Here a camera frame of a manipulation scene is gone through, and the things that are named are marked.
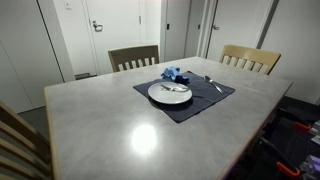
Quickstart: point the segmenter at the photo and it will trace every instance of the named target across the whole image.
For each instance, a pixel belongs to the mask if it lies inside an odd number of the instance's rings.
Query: white plate
[[[173,82],[160,82],[153,84],[152,86],[149,87],[148,89],[148,94],[149,96],[160,103],[163,104],[180,104],[188,101],[192,97],[192,92],[189,89],[188,91],[185,92],[178,92],[178,91],[168,91],[165,90],[161,84],[167,86],[167,87],[184,87],[183,84],[177,84]]]

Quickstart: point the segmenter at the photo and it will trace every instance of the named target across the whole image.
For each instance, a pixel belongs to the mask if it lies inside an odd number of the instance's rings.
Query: floor
[[[305,103],[302,101],[298,101],[296,99],[292,99],[289,97],[284,97],[283,100],[279,103],[279,107],[284,109],[292,109],[292,111],[295,111],[296,114],[305,116],[307,119],[312,119],[316,117],[320,117],[320,106],[312,105],[309,103]],[[48,123],[47,123],[47,114],[45,107],[38,108],[36,110],[27,111],[19,114],[22,118],[24,118],[30,125],[35,127],[45,138],[48,139],[49,132],[48,132]],[[257,169],[256,165],[251,166],[249,169]],[[264,176],[261,174],[263,171],[259,170],[259,176]],[[244,179],[256,179],[258,178],[254,175],[254,178],[252,178],[252,175],[249,176],[251,178],[244,178]]]

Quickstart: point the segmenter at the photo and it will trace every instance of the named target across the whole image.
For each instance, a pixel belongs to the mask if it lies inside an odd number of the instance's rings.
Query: gray table top
[[[177,124],[132,87],[178,66],[236,91]],[[187,58],[45,88],[61,179],[217,179],[233,165],[291,82]]]

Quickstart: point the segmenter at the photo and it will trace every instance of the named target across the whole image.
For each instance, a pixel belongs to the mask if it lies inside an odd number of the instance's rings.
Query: chair back
[[[127,70],[159,64],[157,45],[115,49],[110,50],[108,53],[113,72],[119,72],[120,66],[122,66],[123,70]]]
[[[225,45],[220,62],[269,75],[281,54],[235,45]]]
[[[0,179],[19,176],[48,179],[51,176],[50,145],[36,129],[0,101],[0,166],[10,172]]]

